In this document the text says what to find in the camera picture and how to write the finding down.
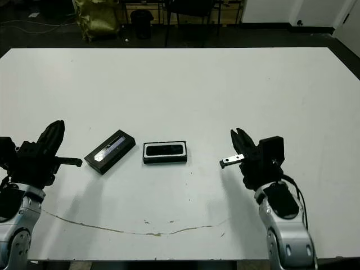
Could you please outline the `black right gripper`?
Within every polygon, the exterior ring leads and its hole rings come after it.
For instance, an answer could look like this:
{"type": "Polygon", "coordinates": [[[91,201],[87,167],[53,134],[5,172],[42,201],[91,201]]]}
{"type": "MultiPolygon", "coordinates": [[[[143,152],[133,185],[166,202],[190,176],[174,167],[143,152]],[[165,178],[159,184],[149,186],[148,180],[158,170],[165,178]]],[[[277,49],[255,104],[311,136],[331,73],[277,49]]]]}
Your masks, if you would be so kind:
{"type": "Polygon", "coordinates": [[[243,183],[249,190],[256,191],[268,183],[278,182],[283,175],[284,148],[256,146],[251,137],[241,128],[231,130],[231,140],[236,155],[219,161],[222,169],[239,164],[243,183]]]}

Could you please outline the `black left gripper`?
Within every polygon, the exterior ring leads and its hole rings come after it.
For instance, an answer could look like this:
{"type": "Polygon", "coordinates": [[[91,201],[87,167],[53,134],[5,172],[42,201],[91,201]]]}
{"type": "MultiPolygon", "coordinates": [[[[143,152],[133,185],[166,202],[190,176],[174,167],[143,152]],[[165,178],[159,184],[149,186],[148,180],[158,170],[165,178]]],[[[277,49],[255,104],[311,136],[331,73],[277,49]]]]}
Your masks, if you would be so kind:
{"type": "Polygon", "coordinates": [[[56,156],[64,133],[64,121],[57,120],[45,129],[36,143],[23,142],[16,153],[13,181],[43,189],[53,185],[55,174],[61,165],[81,167],[83,163],[81,159],[56,156]]]}

